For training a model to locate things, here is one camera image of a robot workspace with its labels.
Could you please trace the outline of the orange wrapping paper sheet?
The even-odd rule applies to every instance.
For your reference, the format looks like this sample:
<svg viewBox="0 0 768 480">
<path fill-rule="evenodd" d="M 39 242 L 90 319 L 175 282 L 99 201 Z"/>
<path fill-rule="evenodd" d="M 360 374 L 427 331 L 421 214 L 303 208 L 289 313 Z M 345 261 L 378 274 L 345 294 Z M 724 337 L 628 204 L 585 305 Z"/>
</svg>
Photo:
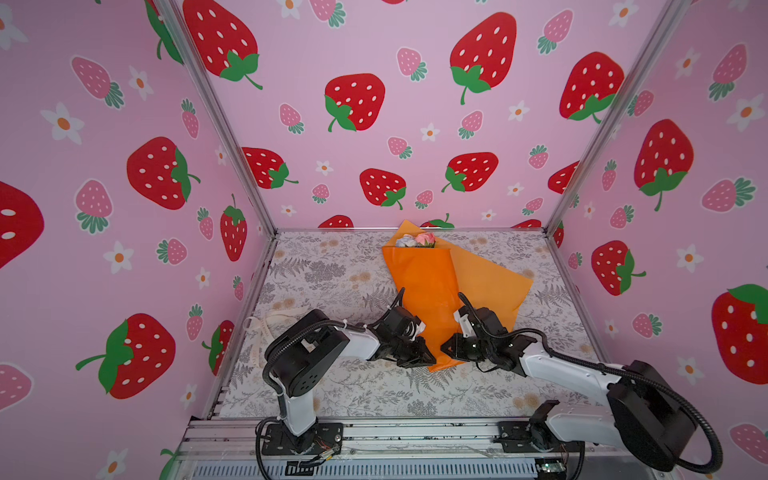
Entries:
<svg viewBox="0 0 768 480">
<path fill-rule="evenodd" d="M 434 239 L 432 247 L 397 244 L 428 234 L 405 221 L 382 247 L 382 256 L 395 287 L 404 291 L 404 308 L 426 325 L 421 337 L 436 358 L 428 370 L 438 372 L 461 363 L 440 351 L 443 343 L 461 331 L 454 319 L 463 306 L 460 294 L 475 308 L 494 311 L 501 325 L 511 330 L 533 281 L 440 238 Z"/>
</svg>

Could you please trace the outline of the pink fake rose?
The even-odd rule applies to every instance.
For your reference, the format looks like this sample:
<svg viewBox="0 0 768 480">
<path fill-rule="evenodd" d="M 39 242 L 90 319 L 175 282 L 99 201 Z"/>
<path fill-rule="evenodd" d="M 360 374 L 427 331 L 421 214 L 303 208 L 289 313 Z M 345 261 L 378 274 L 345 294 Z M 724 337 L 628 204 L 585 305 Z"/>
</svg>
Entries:
<svg viewBox="0 0 768 480">
<path fill-rule="evenodd" d="M 436 245 L 436 237 L 430 232 L 420 233 L 415 237 L 415 241 L 419 248 L 434 248 Z"/>
</svg>

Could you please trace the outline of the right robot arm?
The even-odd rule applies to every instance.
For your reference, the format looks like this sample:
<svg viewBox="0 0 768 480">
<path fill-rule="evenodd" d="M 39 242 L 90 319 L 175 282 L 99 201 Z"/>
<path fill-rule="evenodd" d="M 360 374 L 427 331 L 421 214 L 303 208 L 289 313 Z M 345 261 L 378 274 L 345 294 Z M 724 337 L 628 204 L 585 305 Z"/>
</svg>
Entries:
<svg viewBox="0 0 768 480">
<path fill-rule="evenodd" d="M 538 329 L 509 331 L 487 309 L 461 307 L 454 314 L 460 332 L 441 346 L 450 358 L 491 363 L 493 369 L 548 381 L 590 399 L 569 407 L 556 400 L 529 418 L 527 436 L 542 452 L 572 442 L 622 449 L 646 466 L 717 472 L 724 452 L 711 424 L 674 391 L 650 364 L 596 363 L 561 353 Z"/>
</svg>

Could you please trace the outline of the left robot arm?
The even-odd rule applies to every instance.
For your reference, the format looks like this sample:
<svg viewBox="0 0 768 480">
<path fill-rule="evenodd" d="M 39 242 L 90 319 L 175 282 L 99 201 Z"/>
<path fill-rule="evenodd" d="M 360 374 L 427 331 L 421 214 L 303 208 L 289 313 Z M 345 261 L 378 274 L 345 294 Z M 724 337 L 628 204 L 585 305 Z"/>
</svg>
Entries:
<svg viewBox="0 0 768 480">
<path fill-rule="evenodd" d="M 399 304 L 368 324 L 332 320 L 319 309 L 300 318 L 268 346 L 262 371 L 289 435 L 301 438 L 316 425 L 313 390 L 340 358 L 386 360 L 405 369 L 435 365 L 421 337 L 424 327 Z"/>
</svg>

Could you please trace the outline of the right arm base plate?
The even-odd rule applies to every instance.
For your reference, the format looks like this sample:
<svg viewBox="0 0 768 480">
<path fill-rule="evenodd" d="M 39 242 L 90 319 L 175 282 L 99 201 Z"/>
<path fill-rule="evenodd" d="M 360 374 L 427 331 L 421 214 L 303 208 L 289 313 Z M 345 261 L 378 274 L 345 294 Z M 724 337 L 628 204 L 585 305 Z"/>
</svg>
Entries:
<svg viewBox="0 0 768 480">
<path fill-rule="evenodd" d="M 528 421 L 502 421 L 497 424 L 498 435 L 492 440 L 500 444 L 505 453 L 564 454 L 578 453 L 578 442 L 562 442 L 543 423 L 531 425 Z"/>
</svg>

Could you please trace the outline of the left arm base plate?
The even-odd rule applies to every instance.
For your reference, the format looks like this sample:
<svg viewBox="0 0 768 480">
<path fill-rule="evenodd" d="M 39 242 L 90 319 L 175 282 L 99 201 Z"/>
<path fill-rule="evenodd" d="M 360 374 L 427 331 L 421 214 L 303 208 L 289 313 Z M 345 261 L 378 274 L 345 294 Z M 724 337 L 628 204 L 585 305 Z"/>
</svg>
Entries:
<svg viewBox="0 0 768 480">
<path fill-rule="evenodd" d="M 320 422 L 296 436 L 283 423 L 272 423 L 261 435 L 260 453 L 266 456 L 290 456 L 337 451 L 342 446 L 343 431 L 343 423 Z"/>
</svg>

